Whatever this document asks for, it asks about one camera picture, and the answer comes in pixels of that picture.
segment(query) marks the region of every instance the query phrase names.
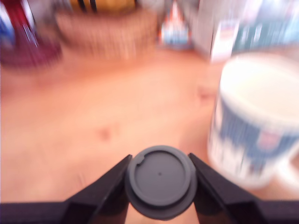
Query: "basket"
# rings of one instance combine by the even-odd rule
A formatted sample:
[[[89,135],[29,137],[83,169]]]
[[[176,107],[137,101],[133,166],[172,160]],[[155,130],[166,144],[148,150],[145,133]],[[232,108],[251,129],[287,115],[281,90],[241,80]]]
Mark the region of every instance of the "basket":
[[[131,58],[155,46],[157,15],[137,8],[125,14],[57,11],[61,34],[73,46],[105,58]]]

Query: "gray lid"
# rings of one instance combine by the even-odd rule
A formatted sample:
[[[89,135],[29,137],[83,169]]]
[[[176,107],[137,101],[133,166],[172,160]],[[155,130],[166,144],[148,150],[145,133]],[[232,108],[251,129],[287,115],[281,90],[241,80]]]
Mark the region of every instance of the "gray lid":
[[[189,157],[169,146],[150,147],[140,152],[129,164],[126,182],[132,205],[142,214],[157,219],[175,217],[187,209],[197,186],[195,168]],[[163,214],[161,210],[165,207],[168,212]]]

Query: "table surface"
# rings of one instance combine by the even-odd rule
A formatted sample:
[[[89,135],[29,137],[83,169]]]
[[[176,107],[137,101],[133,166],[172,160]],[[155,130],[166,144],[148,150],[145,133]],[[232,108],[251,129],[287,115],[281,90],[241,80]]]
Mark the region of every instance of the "table surface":
[[[299,61],[299,48],[282,54]],[[170,145],[208,162],[206,140],[224,63],[155,50],[106,61],[63,45],[38,69],[1,67],[1,201],[64,200],[128,154]],[[299,199],[275,178],[262,199]],[[170,223],[197,223],[192,205]],[[128,224],[156,224],[128,210]]]

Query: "box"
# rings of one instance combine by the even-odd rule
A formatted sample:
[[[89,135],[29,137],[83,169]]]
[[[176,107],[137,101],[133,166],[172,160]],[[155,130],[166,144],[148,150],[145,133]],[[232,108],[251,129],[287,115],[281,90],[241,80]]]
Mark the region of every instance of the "box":
[[[218,7],[212,8],[213,2],[219,3]],[[232,9],[227,12],[223,9],[221,13],[224,5],[220,0],[201,0],[199,10],[182,7],[192,27],[195,49],[212,62],[240,52],[299,43],[298,0],[278,5],[269,5],[268,0],[240,0]]]

